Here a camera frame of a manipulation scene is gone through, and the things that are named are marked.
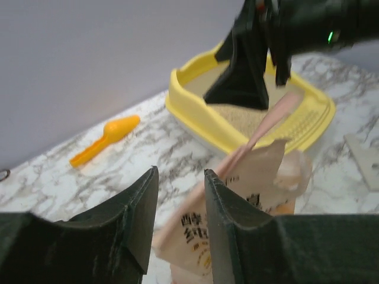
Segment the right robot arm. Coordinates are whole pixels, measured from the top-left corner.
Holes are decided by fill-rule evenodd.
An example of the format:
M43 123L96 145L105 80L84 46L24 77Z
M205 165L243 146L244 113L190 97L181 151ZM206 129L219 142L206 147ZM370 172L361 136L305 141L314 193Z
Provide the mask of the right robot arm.
M275 84L290 78L291 57L338 50L378 38L378 1L255 1L243 3L216 52L229 66L204 94L207 104L266 110L266 57L276 68Z

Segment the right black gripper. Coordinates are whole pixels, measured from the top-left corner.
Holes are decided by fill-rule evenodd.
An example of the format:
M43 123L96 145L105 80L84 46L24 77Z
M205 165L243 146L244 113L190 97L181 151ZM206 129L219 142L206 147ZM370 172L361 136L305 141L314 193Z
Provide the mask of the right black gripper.
M269 96L264 81L266 57L270 52L276 67L275 83L284 86L290 78L290 55L280 45L279 1L245 1L215 59L228 67L203 96L207 104L267 110Z

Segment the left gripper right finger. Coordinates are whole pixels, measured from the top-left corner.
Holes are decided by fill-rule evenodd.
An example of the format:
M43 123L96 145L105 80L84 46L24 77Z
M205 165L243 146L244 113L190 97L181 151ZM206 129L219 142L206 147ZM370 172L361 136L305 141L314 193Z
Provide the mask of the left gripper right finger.
M277 215L249 226L230 218L232 191L204 172L214 283L377 283L378 215Z

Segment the pink cat litter bag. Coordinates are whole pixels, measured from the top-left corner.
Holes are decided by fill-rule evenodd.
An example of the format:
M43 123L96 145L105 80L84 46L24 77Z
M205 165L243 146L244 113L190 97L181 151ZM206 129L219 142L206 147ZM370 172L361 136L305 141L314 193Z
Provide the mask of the pink cat litter bag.
M279 139L257 149L242 146L215 168L232 191L224 202L231 219L249 226L271 215L293 213L292 203L305 193L313 166L300 150L286 153L286 143ZM208 235L213 225L200 182L153 237L156 257L170 264L172 283L212 283Z

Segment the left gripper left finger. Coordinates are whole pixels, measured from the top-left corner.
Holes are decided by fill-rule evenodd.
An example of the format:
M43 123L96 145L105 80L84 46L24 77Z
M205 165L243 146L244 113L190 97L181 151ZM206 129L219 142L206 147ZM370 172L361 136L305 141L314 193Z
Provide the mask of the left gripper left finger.
M158 200L151 167L129 188L67 221L1 214L2 283L140 283Z

